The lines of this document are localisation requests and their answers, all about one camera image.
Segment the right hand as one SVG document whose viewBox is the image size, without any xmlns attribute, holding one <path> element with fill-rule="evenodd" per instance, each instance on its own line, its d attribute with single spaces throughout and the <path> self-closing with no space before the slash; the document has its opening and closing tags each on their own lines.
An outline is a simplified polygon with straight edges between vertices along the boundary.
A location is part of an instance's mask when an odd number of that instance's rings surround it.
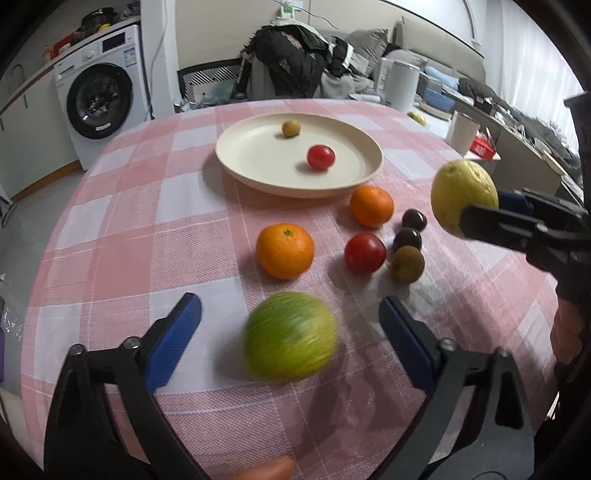
<svg viewBox="0 0 591 480">
<path fill-rule="evenodd" d="M 581 335 L 585 322 L 572 303 L 559 298 L 550 341 L 558 362 L 569 365 L 582 351 Z"/>
</svg>

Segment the left hand thumb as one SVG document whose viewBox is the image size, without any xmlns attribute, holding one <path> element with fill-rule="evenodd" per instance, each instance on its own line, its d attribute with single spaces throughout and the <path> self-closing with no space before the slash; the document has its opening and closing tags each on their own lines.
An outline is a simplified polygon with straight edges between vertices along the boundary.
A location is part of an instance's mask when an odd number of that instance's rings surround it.
<svg viewBox="0 0 591 480">
<path fill-rule="evenodd" d="M 290 480 L 293 474 L 294 460 L 283 456 L 239 472 L 231 480 Z"/>
</svg>

